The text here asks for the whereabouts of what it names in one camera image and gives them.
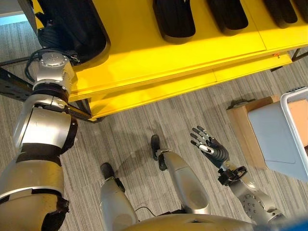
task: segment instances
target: robot leg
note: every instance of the robot leg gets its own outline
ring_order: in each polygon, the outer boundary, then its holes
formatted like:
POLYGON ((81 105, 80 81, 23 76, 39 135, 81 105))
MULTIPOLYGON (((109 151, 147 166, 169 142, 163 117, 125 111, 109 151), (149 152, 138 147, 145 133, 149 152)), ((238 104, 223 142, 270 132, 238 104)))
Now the robot leg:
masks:
POLYGON ((157 135, 152 136, 151 145, 153 157, 158 157, 160 170, 168 169, 184 211, 193 214, 210 214, 208 194, 188 164, 178 154, 160 149, 157 135))
POLYGON ((122 183, 114 176, 102 183, 100 209, 106 231, 120 231, 138 222, 135 210, 124 194, 122 183))

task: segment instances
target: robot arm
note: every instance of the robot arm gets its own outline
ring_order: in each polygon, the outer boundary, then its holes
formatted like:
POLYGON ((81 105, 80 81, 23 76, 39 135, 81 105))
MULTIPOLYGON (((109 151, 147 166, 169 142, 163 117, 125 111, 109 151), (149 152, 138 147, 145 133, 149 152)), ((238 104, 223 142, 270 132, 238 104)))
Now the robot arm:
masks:
POLYGON ((64 221, 68 201, 59 156, 77 132, 67 104, 73 76, 68 57, 42 54, 13 135, 18 155, 0 176, 1 230, 55 231, 64 221))
POLYGON ((245 213, 256 224, 272 223, 284 218, 273 200, 257 188, 247 173, 247 169, 244 166, 236 167, 230 162, 228 151, 215 138, 200 126, 192 130, 196 134, 191 133, 195 139, 191 143, 219 168, 219 182, 230 187, 242 203, 245 213))

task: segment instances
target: black cable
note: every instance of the black cable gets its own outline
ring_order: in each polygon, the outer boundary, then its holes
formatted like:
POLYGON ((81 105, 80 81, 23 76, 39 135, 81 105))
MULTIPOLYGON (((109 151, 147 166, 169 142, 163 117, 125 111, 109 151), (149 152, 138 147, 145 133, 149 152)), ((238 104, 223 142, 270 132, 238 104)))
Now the black cable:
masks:
POLYGON ((28 57, 23 57, 23 58, 18 58, 18 59, 12 59, 12 60, 8 60, 8 61, 4 61, 0 63, 0 66, 6 66, 6 65, 10 65, 10 64, 16 64, 16 63, 20 63, 20 62, 24 62, 29 60, 29 56, 28 57))
POLYGON ((25 67, 25 75, 26 75, 26 77, 27 77, 30 81, 32 81, 32 82, 34 82, 35 80, 33 79, 33 77, 31 76, 31 74, 30 74, 30 72, 29 72, 29 67, 30 67, 31 63, 34 61, 35 55, 36 55, 37 53, 41 52, 41 51, 43 51, 43 52, 59 52, 59 53, 65 55, 65 56, 67 56, 70 60, 74 60, 74 61, 76 61, 76 62, 79 62, 79 59, 78 59, 78 58, 73 57, 73 56, 71 56, 70 54, 68 54, 68 53, 66 53, 66 52, 64 52, 64 51, 58 50, 58 49, 53 49, 53 48, 49 48, 49 47, 39 49, 39 50, 33 52, 33 53, 30 55, 29 60, 28 60, 28 62, 27 62, 27 64, 26 64, 26 67, 25 67))
POLYGON ((146 206, 141 206, 141 207, 139 207, 139 208, 137 208, 136 210, 135 210, 135 212, 137 212, 139 209, 141 209, 141 208, 146 208, 152 215, 153 215, 153 217, 156 217, 155 215, 154 215, 154 213, 148 208, 148 207, 146 207, 146 206))

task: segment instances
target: metal bracket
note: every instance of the metal bracket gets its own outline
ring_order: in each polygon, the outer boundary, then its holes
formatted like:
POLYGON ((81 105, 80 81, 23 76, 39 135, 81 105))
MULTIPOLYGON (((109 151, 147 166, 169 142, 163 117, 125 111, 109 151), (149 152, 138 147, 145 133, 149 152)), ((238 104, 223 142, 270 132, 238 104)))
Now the metal bracket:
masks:
POLYGON ((295 62, 295 61, 297 61, 297 60, 299 60, 301 58, 304 58, 304 57, 308 56, 308 52, 305 52, 305 53, 303 53, 303 54, 298 56, 299 51, 300 51, 300 48, 296 49, 296 51, 295 51, 295 53, 294 53, 294 55, 292 57, 292 62, 295 62))
POLYGON ((1 95, 24 102, 31 95, 32 87, 32 84, 0 67, 1 95))
MULTIPOLYGON (((33 85, 22 80, 11 72, 4 70, 0 67, 0 94, 6 97, 26 101, 26 99, 32 94, 33 85)), ((89 121, 92 118, 91 113, 88 111, 80 110, 77 107, 68 105, 68 113, 77 119, 89 121)))

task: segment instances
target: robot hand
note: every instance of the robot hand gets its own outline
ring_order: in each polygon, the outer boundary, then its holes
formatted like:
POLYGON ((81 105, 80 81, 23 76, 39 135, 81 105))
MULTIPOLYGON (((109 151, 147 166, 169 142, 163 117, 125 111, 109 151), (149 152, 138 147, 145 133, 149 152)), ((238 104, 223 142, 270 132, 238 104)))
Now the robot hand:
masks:
POLYGON ((230 187, 242 203, 245 213, 256 224, 277 222, 284 218, 273 200, 257 188, 247 174, 247 169, 244 166, 236 167, 230 162, 229 153, 223 145, 211 137, 201 126, 192 130, 197 135, 191 133, 191 136, 196 140, 192 140, 191 143, 197 146, 203 155, 219 168, 219 182, 230 187))
POLYGON ((191 143, 201 150, 203 155, 207 157, 217 168, 221 168, 222 164, 229 160, 227 149, 221 145, 214 137, 201 126, 192 129, 196 134, 191 133, 196 141, 191 140, 191 143))

